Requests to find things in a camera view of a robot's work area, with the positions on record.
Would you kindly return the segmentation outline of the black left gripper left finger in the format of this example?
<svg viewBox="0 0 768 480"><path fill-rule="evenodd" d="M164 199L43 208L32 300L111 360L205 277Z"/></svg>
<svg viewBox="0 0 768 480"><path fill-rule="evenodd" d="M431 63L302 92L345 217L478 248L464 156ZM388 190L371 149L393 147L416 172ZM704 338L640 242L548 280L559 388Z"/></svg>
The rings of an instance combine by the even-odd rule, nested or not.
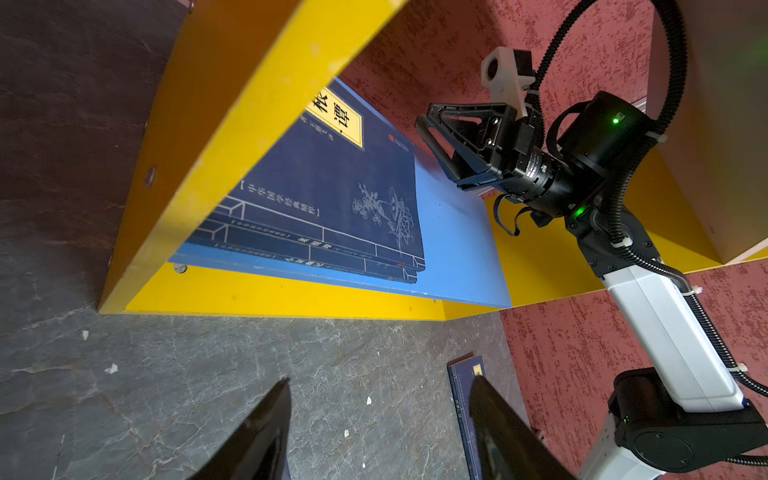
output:
<svg viewBox="0 0 768 480"><path fill-rule="evenodd" d="M290 479L290 379L279 380L190 479Z"/></svg>

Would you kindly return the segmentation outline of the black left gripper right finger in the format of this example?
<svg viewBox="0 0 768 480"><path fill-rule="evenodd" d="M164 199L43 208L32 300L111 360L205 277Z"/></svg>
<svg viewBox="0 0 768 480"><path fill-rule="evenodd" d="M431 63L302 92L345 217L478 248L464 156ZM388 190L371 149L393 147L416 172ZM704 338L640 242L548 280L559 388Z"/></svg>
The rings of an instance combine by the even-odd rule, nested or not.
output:
<svg viewBox="0 0 768 480"><path fill-rule="evenodd" d="M476 376L469 396L484 479L572 479L522 418L484 376Z"/></svg>

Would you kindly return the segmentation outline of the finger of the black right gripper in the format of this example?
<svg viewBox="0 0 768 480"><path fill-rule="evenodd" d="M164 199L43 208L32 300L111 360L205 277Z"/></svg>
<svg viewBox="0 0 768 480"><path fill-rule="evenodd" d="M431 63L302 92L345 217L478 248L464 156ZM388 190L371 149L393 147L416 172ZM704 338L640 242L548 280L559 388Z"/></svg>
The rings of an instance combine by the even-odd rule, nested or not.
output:
<svg viewBox="0 0 768 480"><path fill-rule="evenodd" d="M503 142L515 122L505 103L432 104L415 128L449 180L480 189L503 178Z"/></svg>

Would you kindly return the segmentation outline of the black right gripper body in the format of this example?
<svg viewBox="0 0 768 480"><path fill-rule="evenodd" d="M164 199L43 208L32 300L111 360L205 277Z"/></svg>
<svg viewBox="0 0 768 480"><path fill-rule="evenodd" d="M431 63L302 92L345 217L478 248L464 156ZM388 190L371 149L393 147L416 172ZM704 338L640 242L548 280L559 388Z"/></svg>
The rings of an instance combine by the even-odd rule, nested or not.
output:
<svg viewBox="0 0 768 480"><path fill-rule="evenodd" d="M537 145L541 115L516 120L516 110L504 103L479 106L479 159L483 162L479 185L499 191L493 215L504 204L519 205L521 214L534 219L571 215L594 197L600 173L571 154L547 152Z"/></svg>

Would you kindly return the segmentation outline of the blue Chinese book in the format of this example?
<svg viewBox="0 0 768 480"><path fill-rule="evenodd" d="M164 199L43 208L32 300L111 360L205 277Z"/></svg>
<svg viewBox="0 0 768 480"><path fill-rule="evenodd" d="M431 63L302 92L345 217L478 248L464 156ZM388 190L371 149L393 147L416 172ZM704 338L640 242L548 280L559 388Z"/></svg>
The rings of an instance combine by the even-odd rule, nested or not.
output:
<svg viewBox="0 0 768 480"><path fill-rule="evenodd" d="M474 423L469 409L470 392L475 376L484 374L484 363L480 355L470 352L447 364L447 373L456 411L459 432L465 454L469 478L482 478Z"/></svg>
<svg viewBox="0 0 768 480"><path fill-rule="evenodd" d="M194 237L171 257L177 264L276 276L336 285L377 285L418 281L415 270L325 250L317 259L307 246L281 241L276 252Z"/></svg>
<svg viewBox="0 0 768 480"><path fill-rule="evenodd" d="M276 252L281 241L426 268L413 144L339 79L219 202L199 237Z"/></svg>

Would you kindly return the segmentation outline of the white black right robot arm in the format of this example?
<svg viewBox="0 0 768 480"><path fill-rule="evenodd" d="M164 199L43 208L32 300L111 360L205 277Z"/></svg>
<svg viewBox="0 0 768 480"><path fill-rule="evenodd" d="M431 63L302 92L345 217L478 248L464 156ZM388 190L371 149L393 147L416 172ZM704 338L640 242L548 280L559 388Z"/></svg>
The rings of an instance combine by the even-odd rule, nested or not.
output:
<svg viewBox="0 0 768 480"><path fill-rule="evenodd" d="M763 466L767 424L745 390L764 392L735 362L685 276L666 266L612 180L655 138L651 120L599 92L568 110L565 132L504 103L433 104L416 128L463 190L496 187L538 226L563 218L594 274L651 360L620 373L583 479L656 479L714 463Z"/></svg>

